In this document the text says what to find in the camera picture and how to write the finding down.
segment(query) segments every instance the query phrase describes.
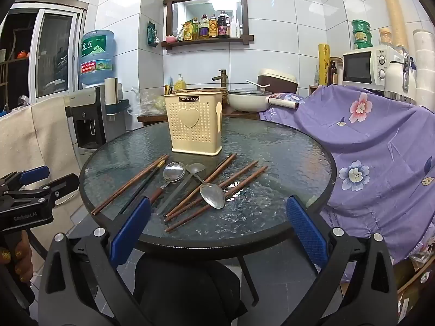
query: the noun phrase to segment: chopsticks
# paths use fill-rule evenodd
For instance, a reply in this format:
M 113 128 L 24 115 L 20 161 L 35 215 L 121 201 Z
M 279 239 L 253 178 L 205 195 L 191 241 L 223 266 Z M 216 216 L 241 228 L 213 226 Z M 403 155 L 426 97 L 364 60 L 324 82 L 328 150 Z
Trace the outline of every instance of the chopsticks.
M 234 193 L 236 193 L 237 191 L 240 191 L 242 188 L 244 188 L 247 184 L 249 184 L 251 181 L 253 181 L 254 179 L 256 179 L 262 172 L 264 172 L 266 169 L 268 168 L 267 165 L 261 167 L 259 170 L 257 170 L 254 174 L 252 174 L 251 176 L 249 176 L 248 178 L 246 178 L 245 180 L 243 180 L 239 185 L 233 187 L 231 190 L 229 190 L 226 194 L 225 194 L 225 198 L 229 198 L 231 197 Z M 175 223 L 174 225 L 171 225 L 170 227 L 165 229 L 166 233 L 170 233 L 172 232 L 175 228 L 178 228 L 180 225 L 183 225 L 184 223 L 187 223 L 188 221 L 192 220 L 193 218 L 195 218 L 196 216 L 200 215 L 201 213 L 207 211 L 211 206 L 210 205 L 206 205 L 202 208 L 200 208 L 199 210 L 197 210 L 194 214 L 184 218 L 183 220 L 181 220 L 180 222 Z
M 250 164 L 248 164 L 247 166 L 245 166 L 242 170 L 240 170 L 239 172 L 235 173 L 232 177 L 230 177 L 229 179 L 223 181 L 222 183 L 219 184 L 219 187 L 221 189 L 227 187 L 228 185 L 230 185 L 235 179 L 237 179 L 239 176 L 245 174 L 249 169 L 251 169 L 254 165 L 256 165 L 258 163 L 258 161 L 254 161 Z M 202 201 L 202 197 L 194 200 L 193 202 L 191 202 L 190 204 L 188 204 L 187 206 L 183 207 L 182 209 L 178 210 L 177 212 L 175 212 L 173 215 L 171 216 L 167 216 L 166 219 L 164 220 L 165 223 L 169 222 L 171 219 L 178 217 L 181 213 L 187 211 L 188 209 L 190 209 L 191 207 L 195 206 L 196 204 L 198 204 L 199 202 Z
M 138 180 L 140 180 L 145 174 L 149 173 L 153 170 L 162 160 L 166 160 L 169 158 L 168 154 L 162 155 L 160 158 L 152 162 L 149 166 L 147 166 L 144 170 L 138 173 L 134 178 L 127 181 L 124 185 L 122 185 L 114 194 L 112 194 L 106 201 L 100 204 L 97 208 L 95 208 L 91 214 L 97 215 L 104 209 L 108 204 L 110 204 L 115 198 L 121 195 L 124 191 L 126 191 L 130 186 L 135 184 Z
M 220 164 L 217 166 L 216 170 L 207 178 L 205 179 L 206 183 L 211 183 L 225 168 L 227 168 L 231 161 L 236 157 L 236 153 L 231 153 L 227 158 L 225 158 Z M 184 198 L 183 201 L 181 201 L 177 206 L 175 206 L 172 211 L 170 211 L 166 217 L 169 217 L 173 215 L 175 212 L 179 211 L 189 200 L 194 197 L 201 188 L 201 185 L 199 185 L 195 190 L 193 190 L 190 194 L 187 195 L 187 197 Z

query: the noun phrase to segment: beige plastic utensil holder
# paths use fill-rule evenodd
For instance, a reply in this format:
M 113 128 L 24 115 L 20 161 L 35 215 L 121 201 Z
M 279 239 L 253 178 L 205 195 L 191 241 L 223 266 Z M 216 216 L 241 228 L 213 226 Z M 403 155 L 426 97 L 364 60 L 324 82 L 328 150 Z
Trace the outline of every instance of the beige plastic utensil holder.
M 223 92 L 165 95 L 172 151 L 217 155 L 222 146 Z

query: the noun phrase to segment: beige towel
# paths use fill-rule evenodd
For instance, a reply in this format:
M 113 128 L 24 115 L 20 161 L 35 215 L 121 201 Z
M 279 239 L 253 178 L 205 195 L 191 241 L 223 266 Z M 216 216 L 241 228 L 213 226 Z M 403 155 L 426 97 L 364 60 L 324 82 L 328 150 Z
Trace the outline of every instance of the beige towel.
M 13 171 L 48 166 L 50 177 L 29 186 L 34 188 L 70 173 L 80 173 L 68 130 L 64 98 L 61 96 L 0 118 L 0 136 L 0 153 L 4 162 L 0 177 Z M 46 249 L 49 249 L 56 233 L 66 233 L 74 226 L 70 216 L 81 205 L 78 193 L 65 203 L 58 202 L 53 210 L 53 223 L 32 229 Z M 33 255 L 32 262 L 35 270 L 38 270 L 43 260 L 35 253 Z

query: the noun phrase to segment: round glass table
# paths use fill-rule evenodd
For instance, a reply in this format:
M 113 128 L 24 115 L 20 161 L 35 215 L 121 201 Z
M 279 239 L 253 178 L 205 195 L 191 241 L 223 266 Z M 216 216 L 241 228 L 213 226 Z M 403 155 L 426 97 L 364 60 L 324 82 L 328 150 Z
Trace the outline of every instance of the round glass table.
M 227 259 L 279 244 L 293 233 L 286 218 L 286 199 L 297 195 L 304 204 L 319 209 L 329 200 L 336 180 L 332 155 L 315 139 L 294 128 L 266 121 L 224 118 L 222 151 L 214 157 L 175 153 L 171 148 L 168 123 L 139 128 L 101 146 L 80 173 L 80 194 L 88 211 L 163 154 L 170 156 L 166 164 L 174 161 L 185 165 L 203 163 L 207 169 L 201 176 L 206 177 L 229 153 L 237 153 L 215 183 L 226 180 L 255 160 L 259 160 L 256 168 L 263 165 L 269 168 L 227 199 L 223 209 L 209 209 L 171 233 L 166 233 L 165 228 L 191 215 L 204 206 L 204 201 L 169 223 L 153 213 L 136 248 L 166 257 Z M 252 168 L 232 185 L 238 185 L 255 170 Z M 148 197 L 165 183 L 162 172 L 159 171 L 145 190 Z M 110 228 L 139 184 L 93 216 L 96 222 Z M 169 184 L 154 206 L 158 208 L 177 185 Z M 166 211 L 198 185 L 196 179 L 191 179 Z

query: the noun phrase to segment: screw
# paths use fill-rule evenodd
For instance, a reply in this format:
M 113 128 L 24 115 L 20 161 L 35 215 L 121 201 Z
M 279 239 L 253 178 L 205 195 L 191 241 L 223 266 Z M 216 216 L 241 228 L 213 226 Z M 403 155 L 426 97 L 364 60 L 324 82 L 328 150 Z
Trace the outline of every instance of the screw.
M 57 241 L 57 242 L 61 241 L 63 238 L 64 238 L 64 234 L 62 234 L 62 233 L 57 233 L 54 236 L 54 240 Z
M 335 236 L 343 236 L 344 235 L 344 230 L 341 228 L 334 228 L 332 230 L 332 234 L 334 234 Z
M 384 237 L 379 233 L 375 233 L 373 234 L 373 239 L 375 239 L 376 241 L 382 241 L 384 240 Z
M 106 234 L 106 230 L 104 228 L 96 228 L 94 230 L 95 236 L 103 236 L 104 234 Z

